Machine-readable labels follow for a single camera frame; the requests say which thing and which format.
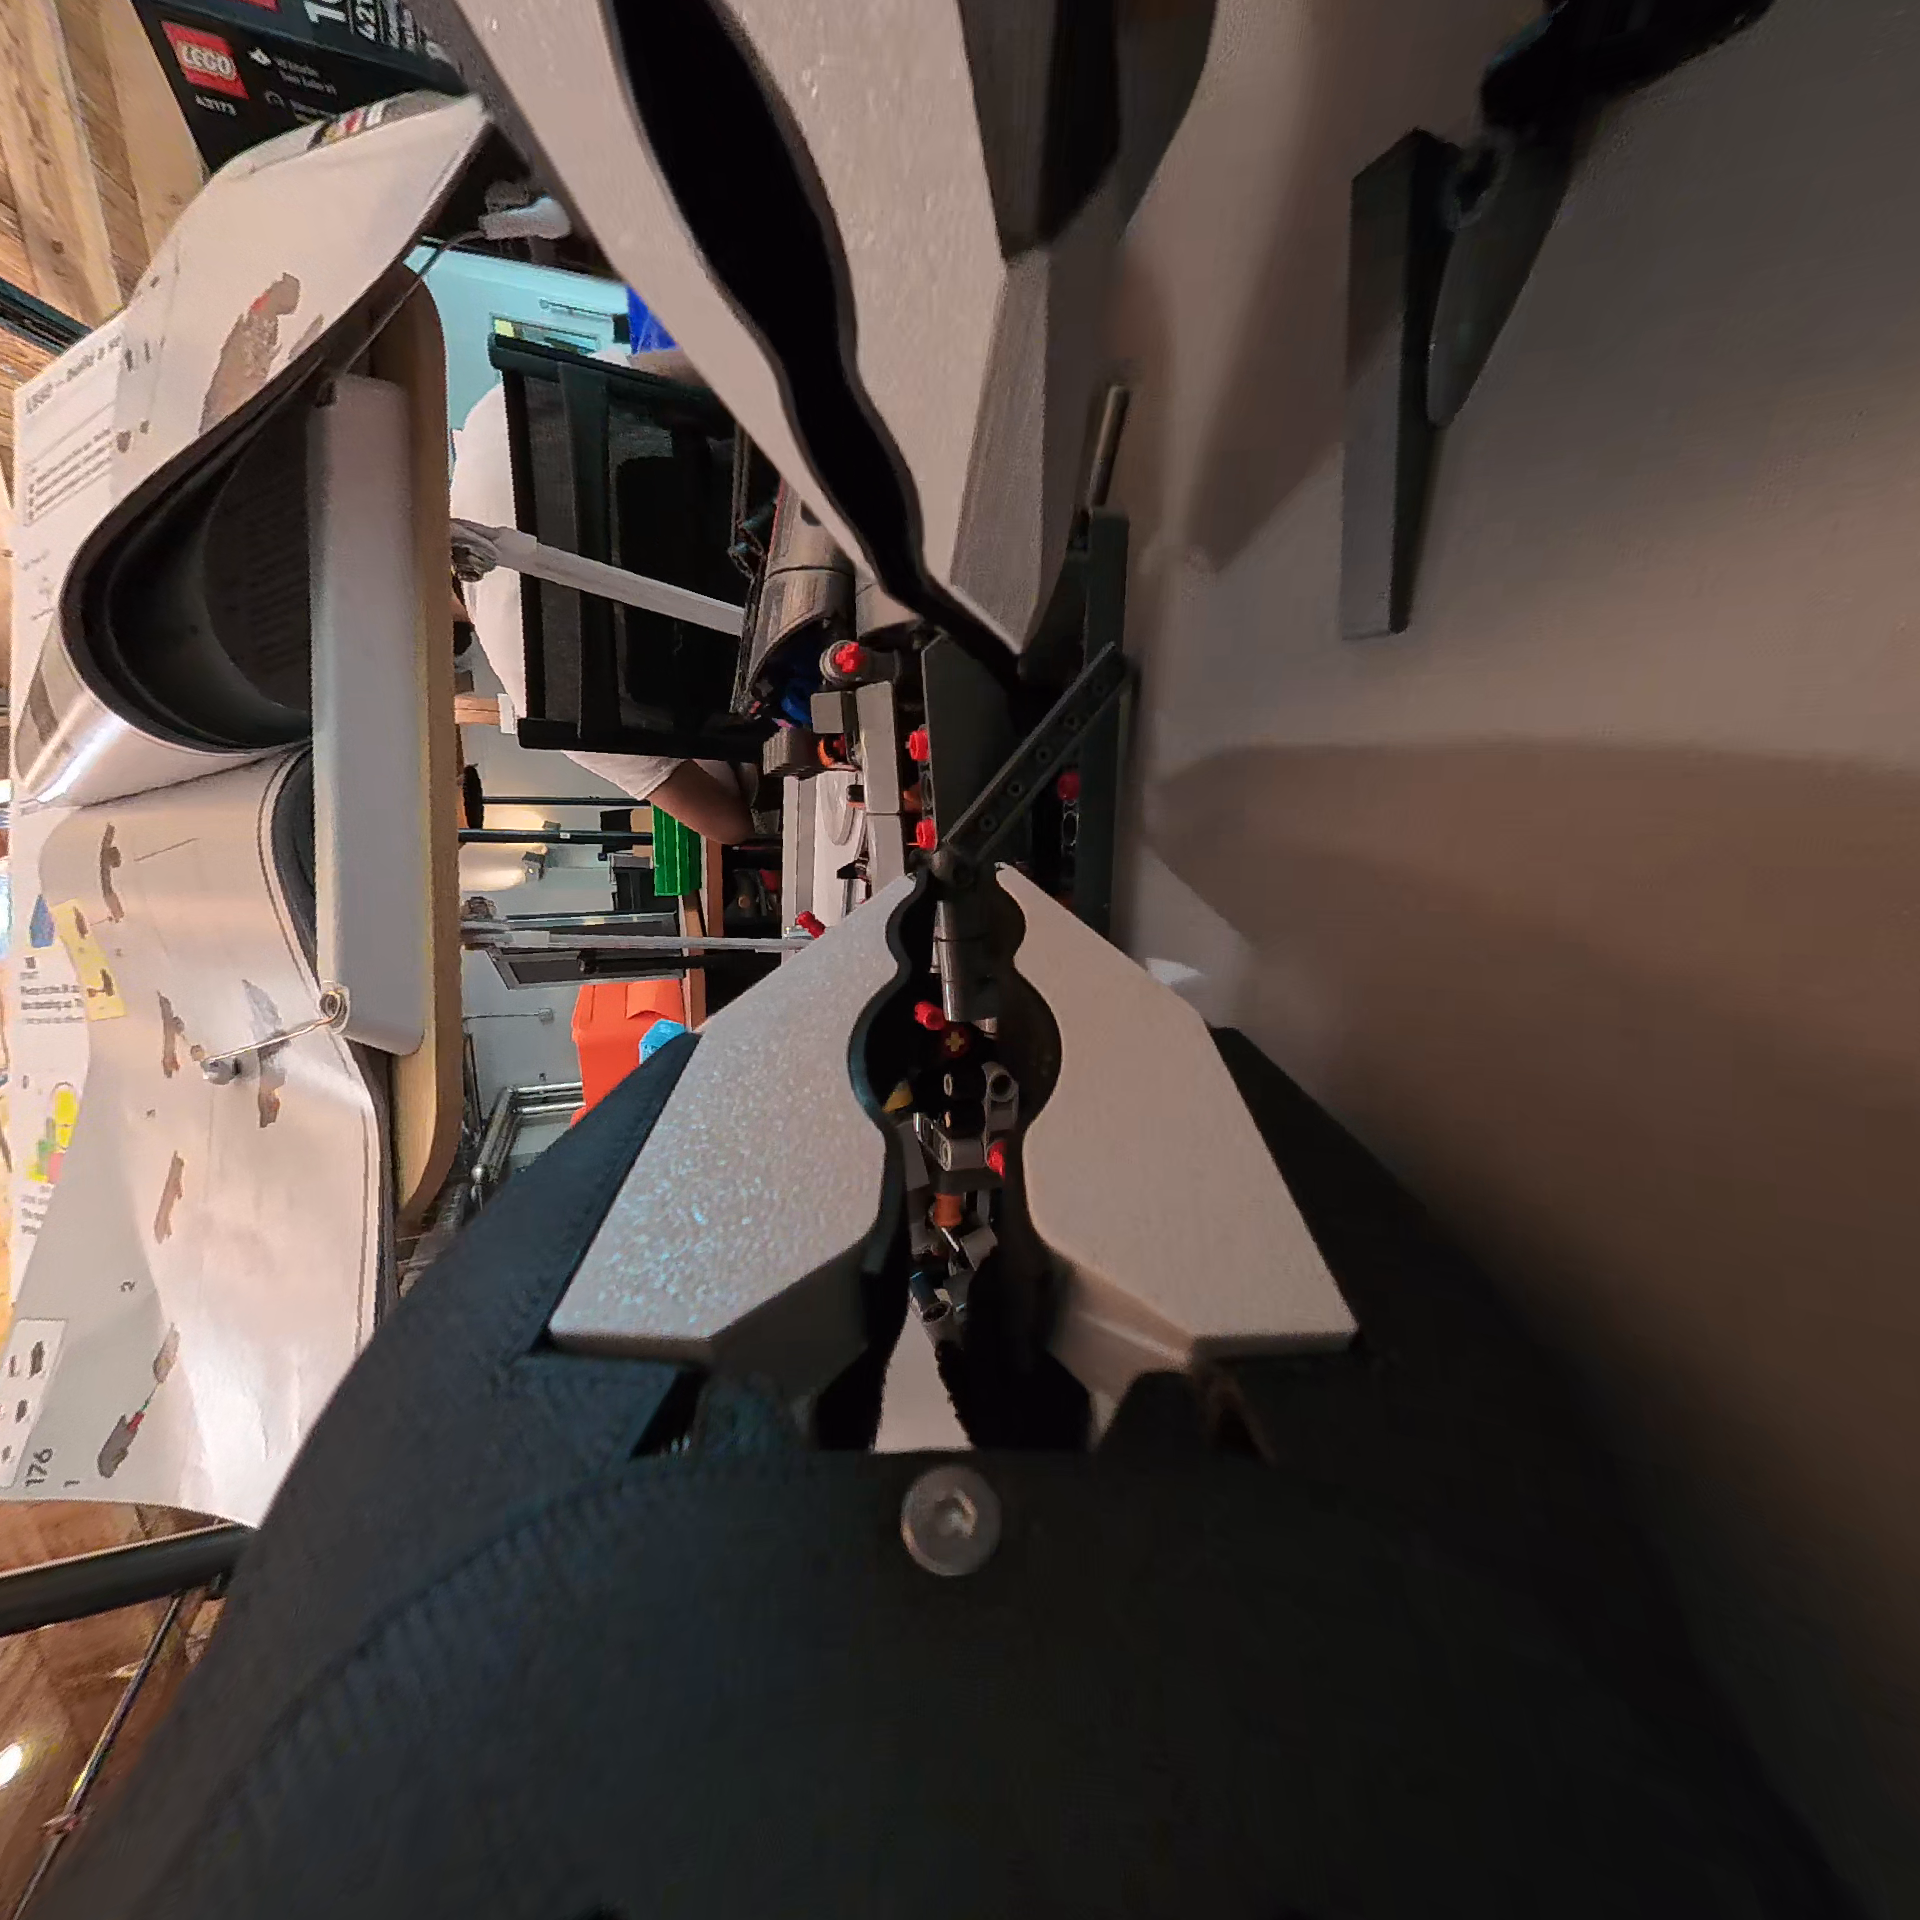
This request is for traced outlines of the white desk lamp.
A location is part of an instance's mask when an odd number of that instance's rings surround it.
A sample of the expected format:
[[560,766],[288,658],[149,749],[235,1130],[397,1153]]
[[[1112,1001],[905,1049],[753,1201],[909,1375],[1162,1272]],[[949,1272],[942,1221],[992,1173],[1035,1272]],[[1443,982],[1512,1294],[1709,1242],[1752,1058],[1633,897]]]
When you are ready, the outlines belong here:
[[[646,615],[671,617],[733,639],[766,635],[766,609],[749,609],[691,586],[655,579],[587,560],[568,549],[542,543],[510,525],[486,525],[473,519],[451,522],[453,569],[457,583],[479,585],[499,569],[517,571],[542,583],[583,591],[593,601],[611,601]],[[795,721],[810,719],[803,703],[819,687],[853,687],[873,680],[885,663],[869,639],[855,635],[853,569],[843,560],[805,567],[800,573],[774,573],[768,585],[803,585],[815,599],[776,630],[776,648],[759,658],[768,672],[763,689],[781,713]],[[467,607],[477,633],[499,672],[506,697],[517,715],[517,731],[526,731],[536,715],[533,666],[509,653],[509,635],[499,615],[486,615],[488,597],[477,591]],[[680,754],[633,754],[629,738],[619,752],[587,752],[568,742],[566,754],[587,773],[611,778],[637,803],[657,809],[659,821],[674,821],[691,832],[726,835],[730,843],[753,833],[751,803],[733,785],[733,757],[689,758]]]

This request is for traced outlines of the black metal tube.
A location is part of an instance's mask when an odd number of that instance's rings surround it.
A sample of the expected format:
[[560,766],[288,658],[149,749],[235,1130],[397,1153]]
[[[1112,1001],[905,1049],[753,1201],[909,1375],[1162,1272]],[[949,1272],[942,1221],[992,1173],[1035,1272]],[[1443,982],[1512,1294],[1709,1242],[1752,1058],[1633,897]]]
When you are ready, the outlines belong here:
[[255,1537],[255,1527],[227,1522],[8,1569],[3,1635],[217,1591]]

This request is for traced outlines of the black lego set box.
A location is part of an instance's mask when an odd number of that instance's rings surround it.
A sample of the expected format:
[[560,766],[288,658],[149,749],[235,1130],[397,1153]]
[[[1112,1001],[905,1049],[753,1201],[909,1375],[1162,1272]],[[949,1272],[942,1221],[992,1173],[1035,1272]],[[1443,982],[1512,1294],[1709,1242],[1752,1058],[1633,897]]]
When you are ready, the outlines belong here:
[[403,2],[135,2],[203,166],[287,129],[464,79]]

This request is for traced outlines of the lego instruction booklet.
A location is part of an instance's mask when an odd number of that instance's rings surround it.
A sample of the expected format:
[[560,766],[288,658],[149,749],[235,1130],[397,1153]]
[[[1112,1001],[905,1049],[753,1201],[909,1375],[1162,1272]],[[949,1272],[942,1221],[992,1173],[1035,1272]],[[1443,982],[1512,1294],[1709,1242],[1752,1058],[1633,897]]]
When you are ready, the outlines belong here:
[[261,1520],[393,1303],[397,1058],[318,967],[306,437],[488,142],[435,91],[277,135],[16,397],[6,1503]]

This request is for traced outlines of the white book holder plate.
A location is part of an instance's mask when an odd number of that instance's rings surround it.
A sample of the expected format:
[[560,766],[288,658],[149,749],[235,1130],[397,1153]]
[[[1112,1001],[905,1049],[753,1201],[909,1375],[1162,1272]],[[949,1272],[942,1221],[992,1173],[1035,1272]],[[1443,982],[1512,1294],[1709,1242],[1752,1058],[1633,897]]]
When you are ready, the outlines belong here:
[[306,437],[321,982],[347,1040],[426,1040],[430,853],[418,553],[406,390],[339,376]]

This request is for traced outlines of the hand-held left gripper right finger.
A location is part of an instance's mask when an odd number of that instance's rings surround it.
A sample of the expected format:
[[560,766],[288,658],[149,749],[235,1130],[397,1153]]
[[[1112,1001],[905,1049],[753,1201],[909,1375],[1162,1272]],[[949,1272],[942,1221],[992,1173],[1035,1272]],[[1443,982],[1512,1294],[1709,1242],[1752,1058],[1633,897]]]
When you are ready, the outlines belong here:
[[992,1438],[1080,1449],[1149,1375],[1347,1352],[1355,1310],[1210,1023],[1035,880],[992,877],[1045,1014],[992,1272]]

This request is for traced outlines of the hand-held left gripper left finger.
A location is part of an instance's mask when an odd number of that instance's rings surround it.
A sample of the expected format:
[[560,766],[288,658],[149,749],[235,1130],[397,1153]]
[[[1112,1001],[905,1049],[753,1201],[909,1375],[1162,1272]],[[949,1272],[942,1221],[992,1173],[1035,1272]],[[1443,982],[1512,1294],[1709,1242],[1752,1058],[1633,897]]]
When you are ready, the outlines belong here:
[[701,1034],[546,1331],[575,1355],[763,1387],[866,1449],[905,1319],[897,1135],[865,1045],[911,976],[921,874],[885,883]]

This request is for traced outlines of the grey lego car model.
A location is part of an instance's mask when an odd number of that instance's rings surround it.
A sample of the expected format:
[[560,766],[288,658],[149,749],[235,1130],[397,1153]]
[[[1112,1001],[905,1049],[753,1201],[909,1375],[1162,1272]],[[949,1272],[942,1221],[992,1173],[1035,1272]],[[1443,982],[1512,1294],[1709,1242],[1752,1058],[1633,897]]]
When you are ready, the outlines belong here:
[[909,1287],[929,1334],[963,1339],[981,1274],[1015,1270],[1008,1192],[1018,1139],[1058,1046],[1018,984],[1001,862],[1094,929],[1113,918],[1128,522],[1109,509],[1133,393],[1112,383],[1063,573],[1034,653],[1003,686],[958,639],[899,607],[774,477],[758,445],[734,457],[733,562],[749,575],[749,637],[734,707],[776,725],[761,769],[782,825],[826,857],[835,778],[855,848],[832,872],[851,904],[923,877],[904,922],[917,977],[894,1001],[901,1067],[881,1067],[899,1134]]

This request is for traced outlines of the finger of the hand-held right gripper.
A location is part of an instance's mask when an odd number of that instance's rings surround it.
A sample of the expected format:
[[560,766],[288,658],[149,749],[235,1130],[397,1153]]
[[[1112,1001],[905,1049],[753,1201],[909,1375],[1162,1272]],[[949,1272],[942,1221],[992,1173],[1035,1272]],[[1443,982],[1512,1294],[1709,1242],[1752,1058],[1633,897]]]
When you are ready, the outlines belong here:
[[822,512],[778,346],[795,331],[798,297],[826,289],[826,245],[718,8],[456,5],[472,45],[459,58],[615,271]]
[[1107,185],[1001,256],[961,7],[718,11],[823,240],[776,350],[807,486],[897,601],[1019,653],[1066,560],[1120,205]]

